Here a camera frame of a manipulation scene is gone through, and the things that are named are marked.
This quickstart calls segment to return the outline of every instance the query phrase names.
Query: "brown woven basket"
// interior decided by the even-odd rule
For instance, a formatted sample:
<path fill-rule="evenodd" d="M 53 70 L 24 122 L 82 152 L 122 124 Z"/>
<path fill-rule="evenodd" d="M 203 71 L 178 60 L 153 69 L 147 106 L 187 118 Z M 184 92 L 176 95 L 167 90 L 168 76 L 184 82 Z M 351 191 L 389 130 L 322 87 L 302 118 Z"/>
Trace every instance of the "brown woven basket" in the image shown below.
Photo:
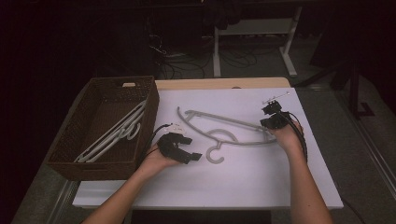
<path fill-rule="evenodd" d="M 123 87 L 124 83 L 133 83 Z M 139 134 L 122 138 L 95 162 L 74 162 L 76 157 L 147 99 Z M 68 121 L 47 165 L 69 180 L 122 180 L 137 168 L 157 117 L 160 96 L 154 77 L 93 78 Z"/>

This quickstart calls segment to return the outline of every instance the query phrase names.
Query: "person's right hand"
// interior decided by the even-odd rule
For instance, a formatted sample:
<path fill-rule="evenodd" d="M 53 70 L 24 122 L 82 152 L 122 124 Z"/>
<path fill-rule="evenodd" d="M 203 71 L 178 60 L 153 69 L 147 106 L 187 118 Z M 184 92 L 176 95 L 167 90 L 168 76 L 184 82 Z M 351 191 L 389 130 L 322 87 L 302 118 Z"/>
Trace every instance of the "person's right hand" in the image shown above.
<path fill-rule="evenodd" d="M 293 121 L 294 125 L 299 129 L 299 131 L 303 132 L 303 127 L 297 121 Z M 300 140 L 296 134 L 296 132 L 291 128 L 288 124 L 281 129 L 268 130 L 270 134 L 276 137 L 277 142 L 283 149 L 285 149 L 286 153 L 289 155 L 293 151 L 302 152 L 302 146 Z"/>
<path fill-rule="evenodd" d="M 177 165 L 180 162 L 163 156 L 157 144 L 152 146 L 142 164 L 136 170 L 145 179 L 150 179 L 168 166 Z"/>

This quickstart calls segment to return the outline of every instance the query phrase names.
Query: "forearm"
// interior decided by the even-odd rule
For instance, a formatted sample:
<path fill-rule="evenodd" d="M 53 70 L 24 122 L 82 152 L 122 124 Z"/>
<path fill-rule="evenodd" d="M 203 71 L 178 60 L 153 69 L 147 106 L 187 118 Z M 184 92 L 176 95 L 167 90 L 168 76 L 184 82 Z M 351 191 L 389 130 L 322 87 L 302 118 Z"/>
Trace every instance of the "forearm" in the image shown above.
<path fill-rule="evenodd" d="M 293 223 L 332 223 L 332 217 L 320 195 L 300 148 L 289 150 L 291 219 Z"/>
<path fill-rule="evenodd" d="M 122 223 L 146 178 L 134 173 L 125 183 L 83 223 Z"/>

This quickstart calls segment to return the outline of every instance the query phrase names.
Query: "dark floor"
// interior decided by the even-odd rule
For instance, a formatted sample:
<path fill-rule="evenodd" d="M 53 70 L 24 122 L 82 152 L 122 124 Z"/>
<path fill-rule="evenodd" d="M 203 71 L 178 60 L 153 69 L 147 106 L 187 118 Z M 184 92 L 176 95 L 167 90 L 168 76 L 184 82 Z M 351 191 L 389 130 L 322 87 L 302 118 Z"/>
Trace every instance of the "dark floor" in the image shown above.
<path fill-rule="evenodd" d="M 105 41 L 110 34 L 89 35 L 90 32 L 98 34 L 101 27 L 96 24 L 109 22 L 106 17 L 86 19 L 84 15 L 49 13 L 46 7 L 29 4 L 5 11 L 4 15 L 12 22 L 4 26 L 8 32 L 2 36 L 6 40 L 2 43 L 7 45 L 1 63 L 9 69 L 8 76 L 1 77 L 4 83 L 1 96 L 7 106 L 1 122 L 7 130 L 2 139 L 11 150 L 1 150 L 0 156 L 1 207 L 7 208 L 2 209 L 0 218 L 8 223 L 21 204 L 14 223 L 44 223 L 50 217 L 64 180 L 50 168 L 41 166 L 41 162 L 69 107 L 91 77 L 125 76 L 135 71 L 129 69 L 130 64 L 125 65 L 114 57 L 123 51 L 116 51 L 116 46 Z M 77 18 L 84 18 L 85 22 L 78 23 Z M 277 51 L 284 43 L 284 36 L 223 39 L 222 75 L 287 77 L 290 84 L 299 83 L 322 70 L 309 64 L 318 41 L 319 37 L 312 36 L 296 38 L 290 57 L 299 75 L 290 78 Z M 166 58 L 161 66 L 145 64 L 140 69 L 149 67 L 160 79 L 212 78 L 212 43 L 208 40 L 200 44 L 201 50 L 175 49 L 172 51 L 174 57 Z M 332 77 L 330 74 L 322 78 L 309 89 L 298 89 L 305 113 L 340 194 L 367 223 L 390 223 L 396 219 L 394 195 L 366 150 L 355 121 L 340 102 L 348 97 L 347 86 L 343 91 L 330 90 Z M 368 130 L 389 169 L 396 171 L 394 114 L 381 100 L 375 86 L 365 78 L 361 81 L 360 102 L 368 102 L 375 116 L 362 117 L 359 123 Z M 39 181 L 32 184 L 39 168 L 36 177 Z M 66 206 L 57 223 L 78 223 L 89 212 Z M 290 222 L 288 211 L 273 211 L 272 214 L 273 223 Z M 337 223 L 359 223 L 356 214 L 347 206 L 332 214 Z"/>

